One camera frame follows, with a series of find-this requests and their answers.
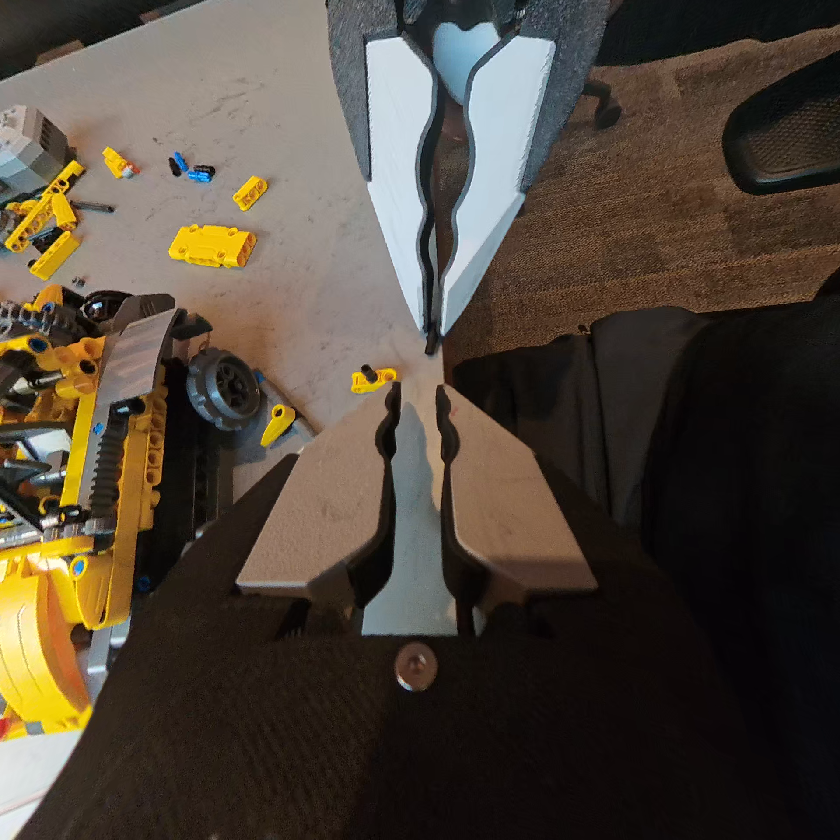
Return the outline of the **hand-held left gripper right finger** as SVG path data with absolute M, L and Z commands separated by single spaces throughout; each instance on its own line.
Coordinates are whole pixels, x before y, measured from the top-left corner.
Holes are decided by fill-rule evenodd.
M 525 606 L 598 584 L 532 450 L 449 385 L 436 391 L 444 582 L 459 607 Z

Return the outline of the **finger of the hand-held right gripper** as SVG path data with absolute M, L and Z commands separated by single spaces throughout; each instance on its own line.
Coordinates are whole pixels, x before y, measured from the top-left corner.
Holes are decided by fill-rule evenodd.
M 524 172 L 555 50 L 551 39 L 509 35 L 469 73 L 469 171 L 452 213 L 455 242 L 441 280 L 442 336 L 466 309 L 524 204 Z
M 367 189 L 409 312 L 419 331 L 430 333 L 437 75 L 407 35 L 370 39 L 365 65 L 371 153 Z

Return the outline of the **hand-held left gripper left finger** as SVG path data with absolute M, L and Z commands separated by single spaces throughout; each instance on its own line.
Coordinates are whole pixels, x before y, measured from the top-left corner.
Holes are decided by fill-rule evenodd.
M 402 387 L 383 386 L 299 454 L 236 580 L 248 595 L 365 607 L 393 568 Z

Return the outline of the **cluster of small brick pins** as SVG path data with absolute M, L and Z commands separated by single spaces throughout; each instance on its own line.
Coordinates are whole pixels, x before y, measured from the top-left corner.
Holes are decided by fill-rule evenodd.
M 186 158 L 179 152 L 170 155 L 167 163 L 174 177 L 185 177 L 192 182 L 210 183 L 216 175 L 214 166 L 210 164 L 189 165 Z

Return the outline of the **black office chair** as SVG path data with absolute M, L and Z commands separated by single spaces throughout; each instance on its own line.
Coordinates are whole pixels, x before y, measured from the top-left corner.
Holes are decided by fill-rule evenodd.
M 608 130 L 621 118 L 623 109 L 618 100 L 614 98 L 613 89 L 609 84 L 590 77 L 584 84 L 582 94 L 587 98 L 596 100 L 593 119 L 595 130 Z

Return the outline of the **yellow rectangular brick panel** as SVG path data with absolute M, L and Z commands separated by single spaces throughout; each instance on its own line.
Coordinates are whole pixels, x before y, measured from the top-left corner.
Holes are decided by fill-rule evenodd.
M 236 227 L 198 225 L 181 227 L 169 257 L 194 266 L 238 269 L 246 266 L 257 237 Z

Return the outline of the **yellow grey brick vehicle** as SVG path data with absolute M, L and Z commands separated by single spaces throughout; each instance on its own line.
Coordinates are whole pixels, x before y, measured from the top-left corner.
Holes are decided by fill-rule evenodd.
M 132 609 L 221 513 L 254 373 L 168 294 L 2 301 L 2 742 L 83 729 Z

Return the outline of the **yellow thick brick beam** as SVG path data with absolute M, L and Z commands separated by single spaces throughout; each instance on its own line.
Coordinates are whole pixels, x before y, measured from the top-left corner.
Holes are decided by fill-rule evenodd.
M 79 161 L 71 161 L 66 165 L 43 191 L 34 207 L 16 226 L 12 234 L 5 239 L 5 248 L 14 253 L 21 253 L 26 250 L 31 237 L 39 234 L 53 217 L 52 201 L 54 196 L 66 194 L 85 170 L 86 167 Z

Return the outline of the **grey brick battery hub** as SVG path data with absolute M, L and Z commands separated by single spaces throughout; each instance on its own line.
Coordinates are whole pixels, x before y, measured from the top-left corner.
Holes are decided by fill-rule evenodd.
M 67 136 L 42 111 L 1 111 L 1 201 L 45 188 L 74 158 Z

